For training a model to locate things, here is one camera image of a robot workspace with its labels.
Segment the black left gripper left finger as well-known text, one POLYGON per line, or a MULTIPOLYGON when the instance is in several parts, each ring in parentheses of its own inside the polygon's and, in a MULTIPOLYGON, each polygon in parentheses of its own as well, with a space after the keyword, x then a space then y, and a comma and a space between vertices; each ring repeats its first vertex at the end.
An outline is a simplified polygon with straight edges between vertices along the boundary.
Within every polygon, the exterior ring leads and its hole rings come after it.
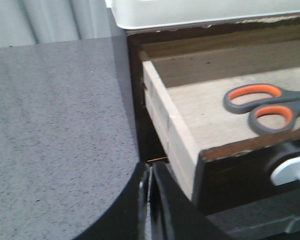
POLYGON ((77 240, 144 240, 150 170, 139 162, 112 205, 77 240))

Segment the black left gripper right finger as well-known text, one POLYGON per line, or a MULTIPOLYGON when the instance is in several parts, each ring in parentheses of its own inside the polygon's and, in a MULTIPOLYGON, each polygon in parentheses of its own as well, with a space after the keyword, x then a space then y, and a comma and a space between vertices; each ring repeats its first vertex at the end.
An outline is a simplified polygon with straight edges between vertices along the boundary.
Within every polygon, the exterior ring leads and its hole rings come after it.
POLYGON ((231 239, 195 208, 163 162, 152 167, 149 202, 153 240, 231 239))

